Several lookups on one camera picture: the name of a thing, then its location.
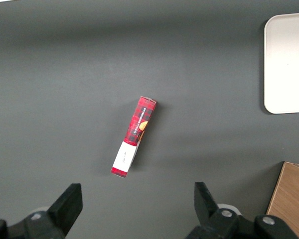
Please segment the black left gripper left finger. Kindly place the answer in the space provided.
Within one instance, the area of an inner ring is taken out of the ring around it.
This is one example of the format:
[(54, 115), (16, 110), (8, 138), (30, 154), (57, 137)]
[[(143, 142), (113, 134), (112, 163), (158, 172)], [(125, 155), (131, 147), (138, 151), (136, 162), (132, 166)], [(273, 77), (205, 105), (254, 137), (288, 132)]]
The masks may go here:
[(83, 209), (80, 183), (73, 183), (47, 209), (7, 228), (9, 239), (64, 239)]

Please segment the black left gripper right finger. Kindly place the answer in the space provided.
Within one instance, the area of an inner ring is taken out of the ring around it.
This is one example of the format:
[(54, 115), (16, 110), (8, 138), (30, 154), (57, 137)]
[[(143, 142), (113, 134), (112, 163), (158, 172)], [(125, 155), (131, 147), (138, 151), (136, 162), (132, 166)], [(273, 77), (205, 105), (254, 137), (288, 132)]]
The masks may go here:
[(203, 182), (194, 184), (194, 208), (200, 222), (188, 239), (232, 239), (239, 216), (231, 209), (220, 208)]

